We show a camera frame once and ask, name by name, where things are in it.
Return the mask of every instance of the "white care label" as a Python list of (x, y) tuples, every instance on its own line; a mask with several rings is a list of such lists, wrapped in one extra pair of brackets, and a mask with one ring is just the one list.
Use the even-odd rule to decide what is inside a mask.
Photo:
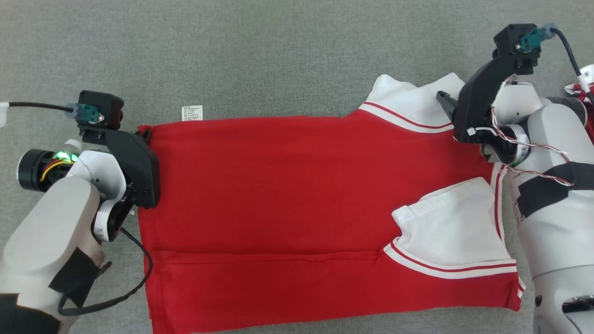
[(182, 122), (185, 121), (202, 121), (202, 106), (183, 106), (182, 107)]

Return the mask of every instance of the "electrical wire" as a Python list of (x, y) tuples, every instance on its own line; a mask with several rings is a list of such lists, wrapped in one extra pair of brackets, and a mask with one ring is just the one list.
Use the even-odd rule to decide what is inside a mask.
[[(150, 256), (149, 251), (146, 250), (146, 248), (144, 248), (144, 246), (142, 245), (142, 243), (140, 243), (140, 241), (138, 241), (138, 239), (134, 238), (130, 232), (128, 232), (125, 228), (120, 228), (120, 231), (126, 236), (128, 237), (134, 244), (136, 244), (136, 246), (138, 246), (140, 248), (141, 251), (143, 251), (144, 255), (147, 257), (147, 261), (148, 261), (148, 270), (146, 275), (144, 275), (144, 278), (142, 281), (140, 281), (140, 283), (132, 290), (130, 290), (130, 292), (128, 292), (127, 294), (120, 296), (118, 298), (114, 298), (112, 300), (108, 300), (108, 301), (104, 301), (102, 303), (98, 303), (95, 305), (91, 305), (91, 306), (85, 306), (85, 307), (80, 307), (80, 308), (64, 308), (64, 305), (66, 304), (66, 300), (68, 300), (68, 294), (64, 294), (62, 295), (62, 298), (60, 298), (60, 302), (58, 304), (58, 313), (62, 316), (65, 317), (77, 317), (77, 316), (82, 316), (83, 314), (89, 314), (89, 313), (94, 313), (97, 311), (102, 311), (105, 310), (107, 308), (110, 308), (112, 306), (115, 306), (125, 300), (127, 300), (128, 298), (130, 298), (131, 295), (135, 294), (140, 288), (143, 287), (143, 285), (146, 283), (147, 279), (149, 278), (151, 272), (153, 271), (153, 258)], [(95, 279), (97, 277), (99, 277), (102, 273), (105, 272), (105, 270), (111, 266), (111, 262), (107, 262), (105, 264), (105, 266), (103, 266), (100, 270), (99, 273), (97, 274), (97, 276), (95, 277)], [(78, 285), (76, 285), (75, 287), (73, 287), (72, 290), (75, 290), (83, 285), (87, 285), (88, 282), (81, 282)]]
[(63, 166), (63, 165), (73, 165), (73, 164), (74, 164), (74, 162), (72, 162), (72, 161), (64, 161), (64, 160), (56, 160), (55, 162), (49, 163), (43, 170), (43, 173), (41, 175), (41, 179), (39, 180), (39, 182), (42, 182), (43, 180), (45, 180), (45, 177), (48, 175), (49, 171), (51, 171), (54, 167)]
[(72, 112), (72, 108), (56, 106), (56, 105), (48, 105), (45, 103), (36, 103), (36, 102), (8, 102), (8, 106), (9, 107), (30, 107), (30, 108), (55, 109), (55, 110), (61, 110), (61, 111), (66, 111), (66, 112)]
[(573, 67), (573, 70), (576, 72), (577, 76), (580, 76), (582, 74), (582, 72), (580, 71), (580, 67), (577, 66), (577, 61), (576, 61), (576, 57), (573, 55), (573, 51), (571, 50), (571, 46), (569, 46), (569, 42), (567, 41), (567, 38), (565, 38), (565, 35), (561, 32), (561, 30), (557, 29), (557, 28), (550, 28), (552, 33), (557, 34), (557, 36), (559, 36), (559, 39), (561, 40), (561, 43), (563, 43), (563, 46), (565, 47), (565, 51), (567, 51), (567, 55), (569, 56), (569, 61), (571, 62), (571, 66)]
[[(580, 70), (580, 67), (577, 65), (576, 57), (573, 55), (571, 46), (569, 46), (569, 41), (567, 40), (565, 35), (561, 32), (561, 30), (559, 30), (557, 28), (550, 28), (550, 30), (552, 33), (559, 36), (561, 43), (563, 43), (563, 46), (565, 47), (565, 51), (567, 51), (567, 56), (569, 56), (569, 61), (571, 62), (571, 67), (573, 67), (573, 71), (576, 73), (578, 79), (582, 78), (582, 71)], [(583, 80), (580, 80), (580, 85), (584, 86)], [(588, 99), (590, 99), (590, 103), (594, 104), (594, 94), (592, 94), (592, 92), (590, 92), (590, 87), (588, 87), (586, 85), (586, 87), (582, 87), (582, 90), (586, 93), (586, 95), (588, 96)]]
[[(567, 154), (567, 152), (560, 151), (560, 150), (558, 150), (558, 149), (556, 149), (556, 148), (554, 148), (554, 147), (552, 147), (550, 145), (524, 143), (522, 141), (516, 140), (514, 138), (511, 138), (511, 137), (505, 135), (499, 129), (499, 123), (497, 122), (497, 118), (495, 117), (495, 106), (491, 106), (491, 122), (492, 122), (492, 125), (493, 125), (493, 129), (492, 130), (494, 132), (496, 132), (497, 135), (499, 137), (501, 137), (503, 140), (505, 140), (505, 141), (507, 141), (509, 143), (512, 143), (512, 144), (516, 144), (516, 145), (524, 145), (524, 146), (529, 146), (529, 147), (533, 147), (533, 148), (536, 148), (536, 149), (552, 150), (553, 152), (559, 153), (563, 157), (563, 159), (565, 160), (565, 162), (567, 162), (567, 163), (571, 162), (571, 159), (569, 157), (569, 154)], [(475, 129), (476, 130), (485, 130), (484, 128), (475, 128)], [(521, 173), (534, 174), (534, 175), (537, 175), (537, 176), (539, 176), (541, 178), (551, 179), (551, 180), (553, 180), (553, 181), (555, 181), (555, 182), (557, 182), (557, 183), (559, 183), (561, 185), (564, 185), (565, 187), (572, 187), (572, 186), (575, 185), (575, 184), (573, 184), (573, 183), (571, 183), (571, 182), (569, 182), (567, 180), (564, 180), (564, 179), (562, 179), (560, 177), (555, 177), (555, 176), (552, 176), (552, 175), (543, 174), (541, 172), (532, 171), (532, 170), (525, 170), (525, 169), (517, 169), (517, 168), (515, 168), (513, 166), (508, 166), (508, 168), (511, 171), (516, 172), (516, 173), (519, 173), (519, 174), (521, 174)]]

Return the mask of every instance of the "gray carpet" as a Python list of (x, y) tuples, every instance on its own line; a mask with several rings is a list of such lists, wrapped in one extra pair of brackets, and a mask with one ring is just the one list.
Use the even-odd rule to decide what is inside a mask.
[[(468, 79), (486, 63), (493, 35), (508, 23), (555, 22), (578, 62), (594, 62), (592, 0), (0, 0), (0, 100), (66, 104), (82, 89), (124, 99), (124, 129), (179, 121), (181, 107), (204, 105), (205, 119), (347, 115), (387, 73), (421, 85), (449, 72)], [(529, 80), (543, 96), (561, 94), (574, 75), (551, 41)], [(0, 245), (40, 194), (14, 177), (30, 148), (57, 149), (77, 138), (59, 112), (12, 111), (0, 130)], [(525, 257), (506, 202), (506, 239), (521, 276)], [(138, 235), (136, 221), (126, 227)], [(114, 266), (88, 303), (115, 297), (142, 277), (142, 257), (125, 238), (106, 247)], [(454, 308), (237, 333), (531, 333), (533, 289), (518, 313)], [(71, 333), (150, 333), (144, 291), (84, 316)]]

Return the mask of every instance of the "black tape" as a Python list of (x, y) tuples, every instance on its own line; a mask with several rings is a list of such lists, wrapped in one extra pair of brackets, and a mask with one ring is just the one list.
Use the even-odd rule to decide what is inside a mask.
[(562, 178), (575, 185), (566, 187), (552, 179), (541, 177), (524, 182), (518, 187), (520, 197), (517, 203), (520, 213), (525, 218), (544, 207), (564, 200), (570, 190), (594, 190), (594, 165), (588, 163), (569, 162), (555, 166), (544, 174)]
[(0, 333), (58, 334), (61, 323), (49, 314), (17, 305), (18, 294), (0, 294)]
[(93, 260), (76, 248), (49, 287), (68, 296), (77, 307), (82, 307), (98, 273), (99, 268)]
[[(143, 280), (141, 280), (140, 283), (134, 289), (128, 291), (127, 294), (122, 295), (118, 298), (104, 301), (102, 303), (97, 303), (97, 304), (91, 305), (91, 306), (85, 306), (85, 307), (79, 307), (79, 308), (64, 308), (64, 305), (66, 304), (66, 300), (67, 300), (67, 295), (64, 294), (62, 296), (62, 298), (60, 298), (60, 302), (58, 303), (58, 313), (60, 315), (68, 316), (68, 317), (75, 317), (75, 316), (82, 316), (83, 314), (89, 314), (89, 313), (94, 313), (94, 312), (98, 312), (101, 310), (105, 310), (107, 308), (110, 308), (114, 305), (117, 305), (117, 304), (127, 300), (131, 295), (135, 294), (140, 288), (143, 287), (144, 283), (147, 281), (151, 272), (153, 271), (153, 259), (150, 257), (150, 254), (146, 250), (146, 248), (144, 248), (144, 246), (140, 243), (140, 241), (138, 241), (136, 238), (134, 238), (130, 234), (130, 232), (126, 231), (126, 229), (123, 227), (120, 229), (120, 231), (122, 232), (122, 234), (124, 234), (126, 237), (128, 237), (128, 239), (130, 239), (133, 243), (135, 243), (136, 246), (138, 246), (140, 248), (140, 250), (143, 251), (144, 255), (147, 257), (148, 270), (147, 270), (146, 275), (144, 275)], [(109, 266), (111, 266), (111, 262), (107, 262), (99, 270), (99, 273), (97, 274), (97, 276), (95, 276), (95, 279), (97, 277), (99, 277), (99, 275), (103, 274), (105, 272), (105, 270), (107, 270), (107, 268), (109, 268)]]

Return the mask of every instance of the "green led light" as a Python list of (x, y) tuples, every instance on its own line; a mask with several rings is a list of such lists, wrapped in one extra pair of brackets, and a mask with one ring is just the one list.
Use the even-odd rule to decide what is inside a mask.
[(66, 152), (58, 152), (56, 153), (56, 157), (62, 160), (70, 160), (70, 155), (68, 155)]

